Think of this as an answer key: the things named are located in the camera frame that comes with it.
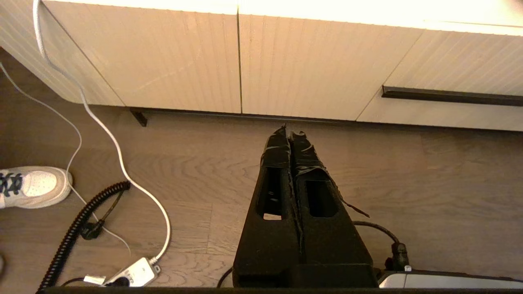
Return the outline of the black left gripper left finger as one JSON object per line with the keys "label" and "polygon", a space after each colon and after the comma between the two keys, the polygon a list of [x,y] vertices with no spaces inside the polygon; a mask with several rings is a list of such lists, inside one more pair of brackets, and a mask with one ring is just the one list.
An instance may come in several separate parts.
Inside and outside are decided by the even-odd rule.
{"label": "black left gripper left finger", "polygon": [[232,266],[234,287],[287,287],[302,258],[293,150],[286,125],[269,135]]}

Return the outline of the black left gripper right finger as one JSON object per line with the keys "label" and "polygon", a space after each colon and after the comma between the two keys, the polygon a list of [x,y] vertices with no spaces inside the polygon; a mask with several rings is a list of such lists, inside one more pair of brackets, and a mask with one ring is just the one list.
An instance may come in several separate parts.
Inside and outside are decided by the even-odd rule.
{"label": "black left gripper right finger", "polygon": [[377,287],[373,260],[334,180],[304,132],[290,136],[299,214],[299,264],[291,287]]}

